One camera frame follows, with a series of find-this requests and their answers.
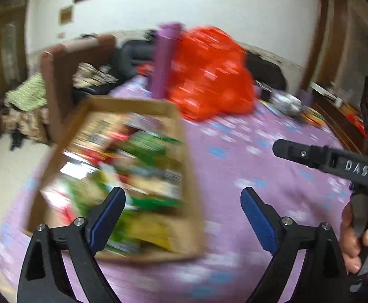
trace purple bottle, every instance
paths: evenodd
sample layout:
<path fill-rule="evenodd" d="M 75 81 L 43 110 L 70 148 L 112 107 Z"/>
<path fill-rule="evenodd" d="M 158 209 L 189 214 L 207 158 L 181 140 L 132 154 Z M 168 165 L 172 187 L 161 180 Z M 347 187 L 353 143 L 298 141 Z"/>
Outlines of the purple bottle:
<path fill-rule="evenodd" d="M 154 52 L 154 71 L 149 78 L 148 90 L 151 98 L 164 99 L 167 94 L 167 82 L 171 73 L 171 60 L 181 36 L 182 25 L 172 23 L 162 25 L 157 33 Z"/>

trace black bag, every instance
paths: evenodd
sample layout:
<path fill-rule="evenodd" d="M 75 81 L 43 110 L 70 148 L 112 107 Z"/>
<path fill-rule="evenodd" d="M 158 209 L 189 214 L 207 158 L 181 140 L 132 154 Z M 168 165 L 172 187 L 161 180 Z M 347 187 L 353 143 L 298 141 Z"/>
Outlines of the black bag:
<path fill-rule="evenodd" d="M 287 83 L 280 67 L 273 62 L 262 59 L 258 54 L 247 52 L 246 68 L 254 80 L 266 83 L 276 90 L 286 91 Z"/>

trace white wall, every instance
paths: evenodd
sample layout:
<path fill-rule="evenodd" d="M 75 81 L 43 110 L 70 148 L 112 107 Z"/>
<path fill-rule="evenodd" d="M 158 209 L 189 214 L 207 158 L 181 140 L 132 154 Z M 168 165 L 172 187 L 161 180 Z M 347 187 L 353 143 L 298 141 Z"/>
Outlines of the white wall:
<path fill-rule="evenodd" d="M 27 52 L 35 52 L 81 33 L 155 28 L 180 21 L 188 27 L 210 24 L 235 40 L 306 66 L 319 12 L 319 0 L 84 0 L 74 22 L 60 26 L 59 9 L 73 0 L 30 0 Z"/>

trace floral tablecloth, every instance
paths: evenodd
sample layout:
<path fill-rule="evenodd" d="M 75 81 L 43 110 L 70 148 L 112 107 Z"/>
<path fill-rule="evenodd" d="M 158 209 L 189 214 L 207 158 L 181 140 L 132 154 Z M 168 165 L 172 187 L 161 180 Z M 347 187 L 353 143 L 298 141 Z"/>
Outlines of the floral tablecloth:
<path fill-rule="evenodd" d="M 138 77 L 111 94 L 147 98 L 144 84 L 144 78 Z M 278 159 L 272 144 L 279 138 L 337 148 L 340 143 L 327 127 L 320 130 L 300 126 L 256 104 L 252 115 L 185 122 L 205 210 L 209 252 L 202 259 L 180 263 L 128 266 L 100 262 L 123 303 L 245 302 L 271 260 L 240 207 L 240 193 L 248 186 L 254 187 L 279 215 L 312 226 L 328 221 L 338 234 L 341 211 L 349 200 L 347 181 Z M 22 233 L 22 227 L 37 177 L 39 172 L 25 185 L 0 232 L 0 269 L 14 288 L 30 240 Z M 302 259 L 300 253 L 281 301 L 290 298 Z M 69 257 L 64 260 L 77 299 L 86 302 Z"/>

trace beige floor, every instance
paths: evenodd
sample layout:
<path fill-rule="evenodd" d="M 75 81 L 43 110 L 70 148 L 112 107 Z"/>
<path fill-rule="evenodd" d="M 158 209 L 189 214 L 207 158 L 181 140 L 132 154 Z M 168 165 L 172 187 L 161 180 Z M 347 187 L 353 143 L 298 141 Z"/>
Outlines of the beige floor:
<path fill-rule="evenodd" d="M 30 174 L 49 152 L 48 146 L 31 140 L 25 140 L 23 147 L 13 152 L 9 151 L 10 144 L 10 136 L 3 135 L 0 139 L 0 224 Z M 1 273 L 0 291 L 10 303 L 16 303 L 16 291 Z"/>

